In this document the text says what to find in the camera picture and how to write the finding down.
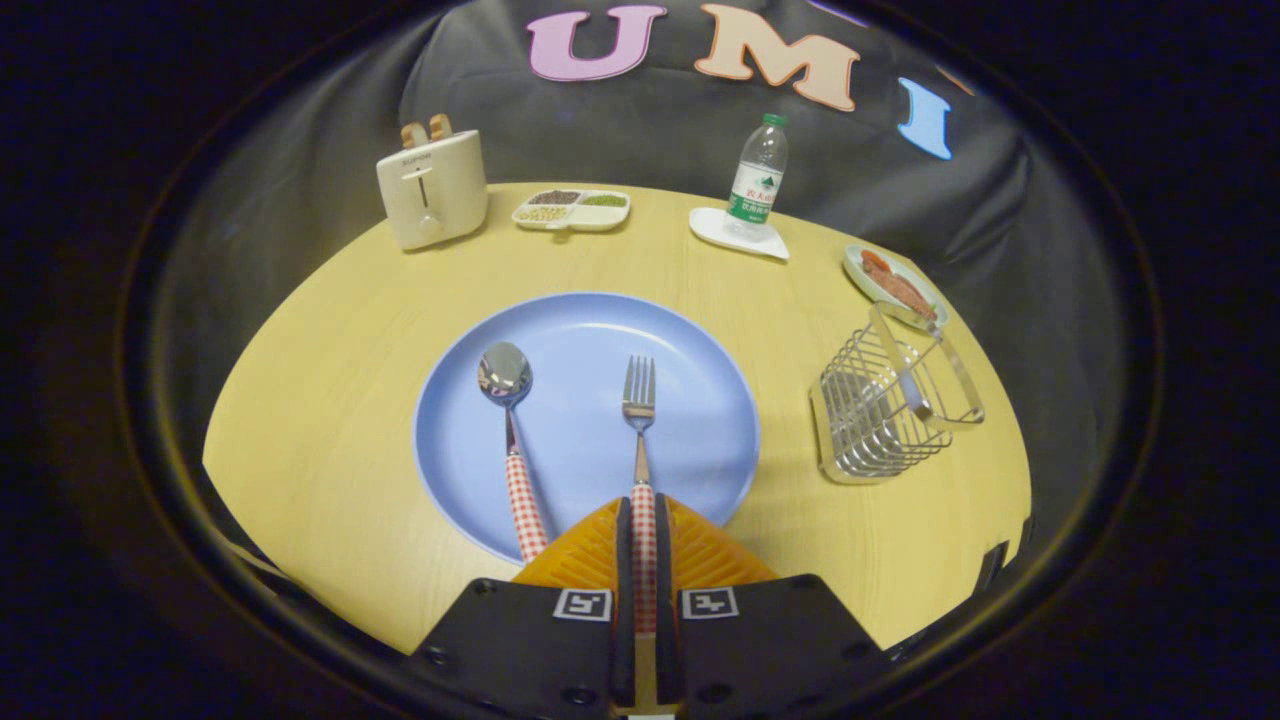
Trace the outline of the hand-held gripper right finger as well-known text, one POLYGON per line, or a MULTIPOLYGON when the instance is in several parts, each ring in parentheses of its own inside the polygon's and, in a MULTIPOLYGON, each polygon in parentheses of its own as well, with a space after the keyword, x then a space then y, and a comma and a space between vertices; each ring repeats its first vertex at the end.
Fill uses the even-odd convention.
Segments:
POLYGON ((657 697, 682 714, 836 714, 890 655, 815 574, 780 577, 655 497, 657 697))

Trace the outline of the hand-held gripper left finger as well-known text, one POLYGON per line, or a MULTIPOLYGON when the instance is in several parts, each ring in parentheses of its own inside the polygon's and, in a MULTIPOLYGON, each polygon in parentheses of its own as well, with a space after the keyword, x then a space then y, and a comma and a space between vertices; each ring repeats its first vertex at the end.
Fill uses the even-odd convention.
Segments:
POLYGON ((516 578, 471 580, 411 656, 466 717, 613 717, 635 698, 631 503, 589 514, 516 578))

